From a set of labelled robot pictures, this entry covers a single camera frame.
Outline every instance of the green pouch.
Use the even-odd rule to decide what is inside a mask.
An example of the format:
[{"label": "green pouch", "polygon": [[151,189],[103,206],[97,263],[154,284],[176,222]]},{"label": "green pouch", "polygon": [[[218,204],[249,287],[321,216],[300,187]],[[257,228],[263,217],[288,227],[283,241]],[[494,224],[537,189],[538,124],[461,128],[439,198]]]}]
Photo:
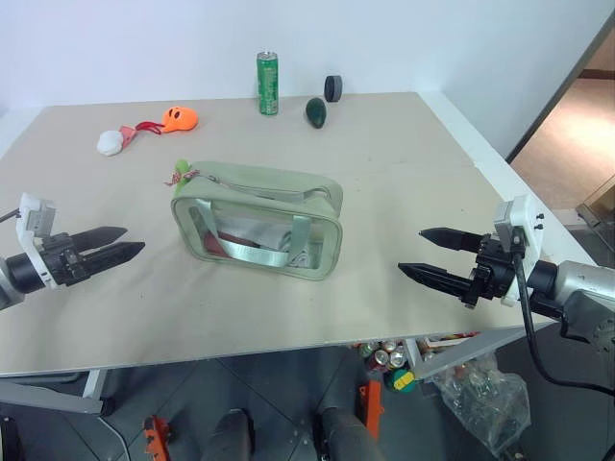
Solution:
[{"label": "green pouch", "polygon": [[306,173],[215,161],[176,164],[171,210],[190,252],[304,279],[335,267],[342,188]]}]

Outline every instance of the plastic bag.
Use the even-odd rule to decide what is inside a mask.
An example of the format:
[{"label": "plastic bag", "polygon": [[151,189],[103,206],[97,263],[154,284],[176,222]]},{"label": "plastic bag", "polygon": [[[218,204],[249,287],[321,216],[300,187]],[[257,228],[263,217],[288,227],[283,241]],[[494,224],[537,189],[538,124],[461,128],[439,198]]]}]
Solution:
[{"label": "plastic bag", "polygon": [[500,372],[493,353],[447,369],[433,383],[463,426],[496,457],[530,424],[526,382]]}]

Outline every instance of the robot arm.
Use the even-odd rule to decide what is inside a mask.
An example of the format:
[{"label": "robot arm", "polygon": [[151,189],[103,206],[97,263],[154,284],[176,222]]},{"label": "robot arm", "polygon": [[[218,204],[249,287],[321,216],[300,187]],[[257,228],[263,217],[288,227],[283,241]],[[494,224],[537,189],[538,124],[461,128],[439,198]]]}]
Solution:
[{"label": "robot arm", "polygon": [[525,274],[529,274],[524,282],[531,293],[530,309],[560,322],[563,337],[589,343],[605,354],[612,373],[615,271],[572,261],[556,265],[538,259],[543,225],[537,220],[543,217],[535,213],[529,197],[524,196],[499,206],[494,220],[497,233],[477,235],[447,228],[421,231],[423,237],[438,246],[477,254],[477,267],[468,279],[429,264],[400,263],[398,267],[411,279],[457,296],[473,308],[479,298],[501,298],[506,304],[519,300],[513,257],[520,255],[524,257]]},{"label": "robot arm", "polygon": [[8,215],[17,217],[17,237],[24,253],[0,257],[0,309],[21,303],[25,295],[45,286],[53,289],[89,279],[130,261],[145,246],[143,242],[112,243],[127,231],[124,228],[51,235],[55,214],[53,203],[23,194],[19,210]]}]

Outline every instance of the doorway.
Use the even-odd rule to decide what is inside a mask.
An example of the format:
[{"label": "doorway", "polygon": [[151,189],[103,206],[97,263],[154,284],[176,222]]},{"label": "doorway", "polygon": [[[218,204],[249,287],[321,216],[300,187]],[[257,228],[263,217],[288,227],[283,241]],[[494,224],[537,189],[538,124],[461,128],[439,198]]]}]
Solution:
[{"label": "doorway", "polygon": [[511,162],[585,251],[615,267],[615,29]]}]

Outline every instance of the beige tabletop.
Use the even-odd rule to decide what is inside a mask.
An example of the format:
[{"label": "beige tabletop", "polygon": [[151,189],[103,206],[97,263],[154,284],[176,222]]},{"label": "beige tabletop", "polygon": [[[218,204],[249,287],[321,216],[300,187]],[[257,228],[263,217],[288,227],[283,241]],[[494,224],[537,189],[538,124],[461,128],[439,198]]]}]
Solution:
[{"label": "beige tabletop", "polygon": [[[438,248],[418,231],[493,229],[501,200],[413,93],[344,96],[322,130],[308,98],[265,117],[254,100],[190,101],[189,133],[140,134],[116,157],[98,154],[102,131],[160,120],[176,103],[46,109],[0,160],[0,210],[22,192],[54,200],[54,231],[129,229],[144,241],[131,262],[70,288],[40,290],[0,311],[0,374],[119,367],[295,349],[369,338],[519,326],[518,309],[476,310],[404,276],[428,262],[467,276],[472,255]],[[177,158],[216,159],[317,173],[344,188],[336,269],[307,281],[203,262],[185,249],[169,202]],[[0,255],[21,253],[0,226]]]}]

